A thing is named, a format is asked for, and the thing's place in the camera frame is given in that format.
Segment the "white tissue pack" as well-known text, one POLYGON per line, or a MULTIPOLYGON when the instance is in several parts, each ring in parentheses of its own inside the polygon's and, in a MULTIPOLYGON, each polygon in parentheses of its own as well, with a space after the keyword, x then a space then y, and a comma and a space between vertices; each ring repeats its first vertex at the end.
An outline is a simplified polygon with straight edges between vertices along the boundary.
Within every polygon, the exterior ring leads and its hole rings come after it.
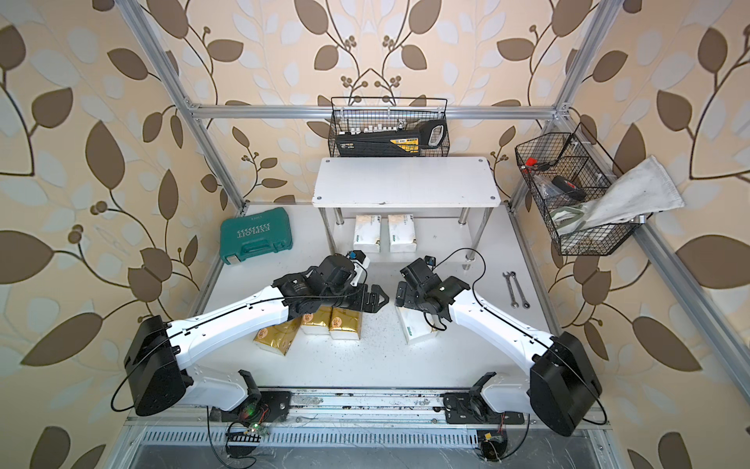
POLYGON ((417 236, 412 214, 392 214, 388 216, 389 249, 392 253, 414 253, 417 250, 417 236))
POLYGON ((381 223, 380 215, 357 215, 353 249, 367 254, 380 253, 381 223))
POLYGON ((415 345, 436 338, 439 330, 432 328, 422 312, 404 307, 396 307, 396 314, 402 326, 407 345, 415 345))

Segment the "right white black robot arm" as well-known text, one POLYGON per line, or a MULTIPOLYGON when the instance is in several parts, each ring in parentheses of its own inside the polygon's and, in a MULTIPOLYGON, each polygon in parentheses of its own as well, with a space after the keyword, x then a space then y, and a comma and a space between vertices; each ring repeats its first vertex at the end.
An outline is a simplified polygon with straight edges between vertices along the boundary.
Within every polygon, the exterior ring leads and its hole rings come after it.
POLYGON ((603 387, 580 340, 524 324, 457 277, 441 279, 424 259, 400 270, 396 306, 435 315, 471 330, 495 346, 525 373, 516 384, 491 374, 480 400, 496 414, 535 414, 552 431, 570 437, 597 404, 603 387))

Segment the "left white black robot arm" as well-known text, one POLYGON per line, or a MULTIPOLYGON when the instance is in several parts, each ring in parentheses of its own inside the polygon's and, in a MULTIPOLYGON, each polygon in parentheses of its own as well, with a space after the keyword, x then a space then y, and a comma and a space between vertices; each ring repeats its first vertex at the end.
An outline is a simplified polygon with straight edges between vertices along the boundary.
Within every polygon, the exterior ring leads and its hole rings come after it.
POLYGON ((320 265, 287 274, 249 297, 209 313, 164 322, 143 320, 124 359, 123 381, 132 410, 151 416, 172 406, 242 410, 261 399, 252 375, 200 365, 212 352, 263 328, 285 324, 321 307, 376 314, 389 301, 380 285, 367 284, 369 260, 361 251, 331 254, 320 265))

